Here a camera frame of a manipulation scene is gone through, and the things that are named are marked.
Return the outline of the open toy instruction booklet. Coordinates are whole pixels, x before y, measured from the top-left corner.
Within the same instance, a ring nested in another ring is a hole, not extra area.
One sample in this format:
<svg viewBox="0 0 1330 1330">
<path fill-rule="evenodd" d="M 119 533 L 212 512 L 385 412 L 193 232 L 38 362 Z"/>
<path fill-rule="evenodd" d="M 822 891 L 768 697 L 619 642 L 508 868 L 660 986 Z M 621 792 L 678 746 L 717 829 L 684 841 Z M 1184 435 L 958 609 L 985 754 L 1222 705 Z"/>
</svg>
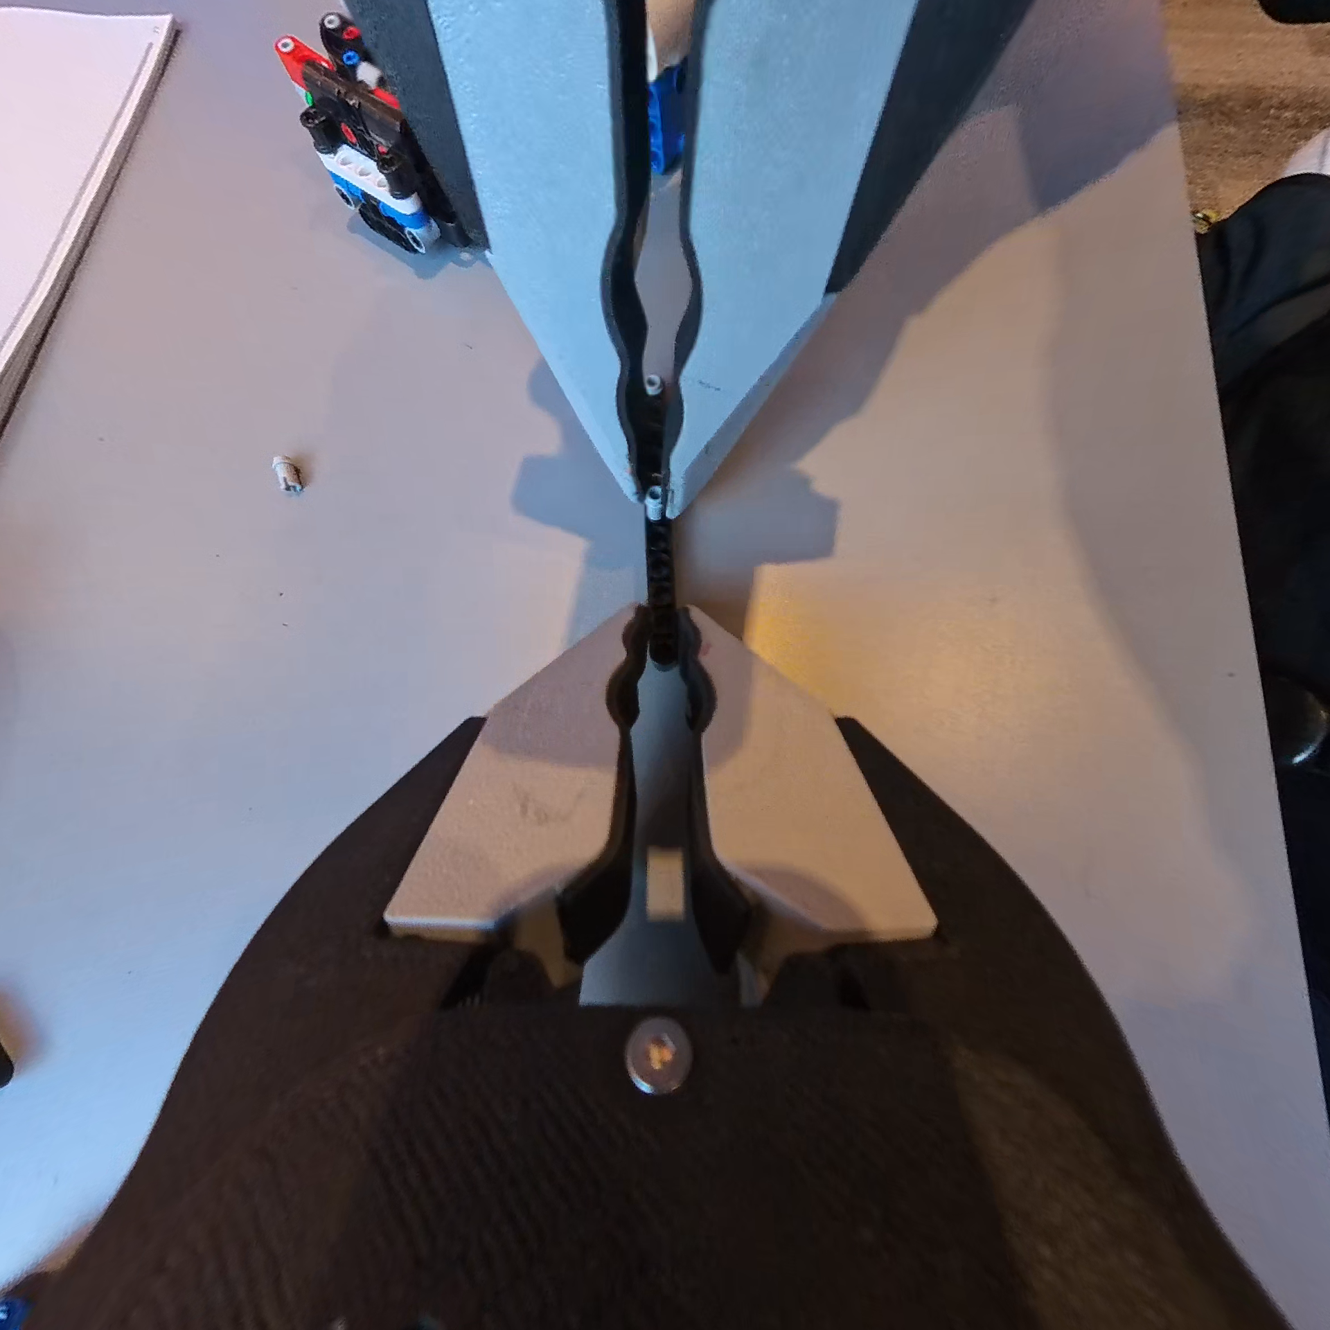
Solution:
<svg viewBox="0 0 1330 1330">
<path fill-rule="evenodd" d="M 2 9 L 2 425 L 171 58 L 166 15 Z"/>
</svg>

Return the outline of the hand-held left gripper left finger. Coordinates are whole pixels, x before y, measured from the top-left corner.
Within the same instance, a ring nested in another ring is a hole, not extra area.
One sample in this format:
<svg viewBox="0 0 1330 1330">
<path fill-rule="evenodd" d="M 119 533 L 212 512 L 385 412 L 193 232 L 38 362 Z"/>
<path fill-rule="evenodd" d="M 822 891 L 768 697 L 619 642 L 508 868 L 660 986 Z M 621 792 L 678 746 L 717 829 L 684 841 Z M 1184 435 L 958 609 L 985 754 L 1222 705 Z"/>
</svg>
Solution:
<svg viewBox="0 0 1330 1330">
<path fill-rule="evenodd" d="M 399 938 L 507 944 L 575 984 L 632 895 L 632 731 L 646 609 L 629 606 L 491 708 L 385 925 Z"/>
</svg>

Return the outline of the small toy brick assembly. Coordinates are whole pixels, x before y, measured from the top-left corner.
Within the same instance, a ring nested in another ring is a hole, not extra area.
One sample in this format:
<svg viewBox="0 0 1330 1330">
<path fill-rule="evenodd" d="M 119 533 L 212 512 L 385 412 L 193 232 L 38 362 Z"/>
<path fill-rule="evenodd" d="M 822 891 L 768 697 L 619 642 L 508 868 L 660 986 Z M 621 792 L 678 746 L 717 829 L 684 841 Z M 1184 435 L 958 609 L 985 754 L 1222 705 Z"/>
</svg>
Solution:
<svg viewBox="0 0 1330 1330">
<path fill-rule="evenodd" d="M 410 256 L 469 249 L 472 238 L 356 20 L 326 12 L 320 45 L 285 36 L 274 50 L 304 99 L 301 124 L 344 207 Z"/>
</svg>

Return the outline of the grey desk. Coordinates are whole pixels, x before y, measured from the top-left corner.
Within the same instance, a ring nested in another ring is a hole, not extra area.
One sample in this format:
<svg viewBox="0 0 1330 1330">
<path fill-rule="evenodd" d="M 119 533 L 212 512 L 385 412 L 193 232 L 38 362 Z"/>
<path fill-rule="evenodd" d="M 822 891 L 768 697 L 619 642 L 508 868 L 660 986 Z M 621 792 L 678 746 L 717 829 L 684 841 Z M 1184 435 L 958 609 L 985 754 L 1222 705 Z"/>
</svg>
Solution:
<svg viewBox="0 0 1330 1330">
<path fill-rule="evenodd" d="M 3 1278 L 108 1206 L 233 962 L 633 599 L 493 271 L 353 232 L 272 53 L 182 34 L 3 438 Z M 272 458 L 304 493 L 280 493 Z M 1159 4 L 1034 4 L 679 528 L 687 599 L 934 789 L 1327 1328 L 1327 1126 Z"/>
</svg>

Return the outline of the long black toy beam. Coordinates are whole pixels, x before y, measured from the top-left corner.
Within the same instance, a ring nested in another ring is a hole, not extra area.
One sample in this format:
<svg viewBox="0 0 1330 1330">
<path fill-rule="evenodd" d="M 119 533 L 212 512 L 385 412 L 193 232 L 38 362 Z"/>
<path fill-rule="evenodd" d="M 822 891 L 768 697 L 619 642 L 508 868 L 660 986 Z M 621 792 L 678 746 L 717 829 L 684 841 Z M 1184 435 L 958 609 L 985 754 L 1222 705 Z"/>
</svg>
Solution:
<svg viewBox="0 0 1330 1330">
<path fill-rule="evenodd" d="M 668 395 L 660 376 L 643 378 L 637 408 L 637 480 L 643 501 L 646 609 L 651 613 L 648 655 L 660 670 L 678 661 L 676 579 L 671 520 L 667 517 L 667 458 L 664 428 Z"/>
</svg>

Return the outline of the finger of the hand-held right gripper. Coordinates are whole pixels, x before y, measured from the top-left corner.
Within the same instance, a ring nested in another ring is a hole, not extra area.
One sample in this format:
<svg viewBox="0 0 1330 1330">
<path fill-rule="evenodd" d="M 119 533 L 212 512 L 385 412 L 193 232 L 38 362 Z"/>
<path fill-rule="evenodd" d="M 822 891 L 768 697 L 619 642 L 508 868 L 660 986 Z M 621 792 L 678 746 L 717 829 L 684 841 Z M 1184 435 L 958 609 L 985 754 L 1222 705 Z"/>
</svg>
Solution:
<svg viewBox="0 0 1330 1330">
<path fill-rule="evenodd" d="M 611 309 L 629 229 L 614 5 L 431 2 L 491 265 L 619 490 L 640 501 Z"/>
<path fill-rule="evenodd" d="M 911 2 L 700 4 L 679 199 L 667 515 L 700 496 L 823 322 Z"/>
</svg>

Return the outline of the blue toy connector piece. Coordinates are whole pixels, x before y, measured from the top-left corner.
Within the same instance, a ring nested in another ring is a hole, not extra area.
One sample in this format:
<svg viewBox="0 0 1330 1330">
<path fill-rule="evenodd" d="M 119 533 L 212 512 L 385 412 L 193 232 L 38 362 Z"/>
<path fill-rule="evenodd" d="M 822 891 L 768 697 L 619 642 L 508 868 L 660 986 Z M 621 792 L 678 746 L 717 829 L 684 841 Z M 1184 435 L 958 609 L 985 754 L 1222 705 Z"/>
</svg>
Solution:
<svg viewBox="0 0 1330 1330">
<path fill-rule="evenodd" d="M 648 145 L 656 176 L 679 165 L 687 142 L 687 59 L 662 70 L 648 86 Z"/>
</svg>

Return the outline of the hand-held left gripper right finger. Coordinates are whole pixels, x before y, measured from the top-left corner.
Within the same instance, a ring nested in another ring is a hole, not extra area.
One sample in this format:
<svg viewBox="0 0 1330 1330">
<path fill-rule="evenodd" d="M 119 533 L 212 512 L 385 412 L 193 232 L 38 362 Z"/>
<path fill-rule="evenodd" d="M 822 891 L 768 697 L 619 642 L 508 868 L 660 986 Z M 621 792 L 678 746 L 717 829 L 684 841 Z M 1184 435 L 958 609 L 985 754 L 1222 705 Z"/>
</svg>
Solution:
<svg viewBox="0 0 1330 1330">
<path fill-rule="evenodd" d="M 697 609 L 678 613 L 692 742 L 686 873 L 717 973 L 937 932 L 833 715 Z"/>
</svg>

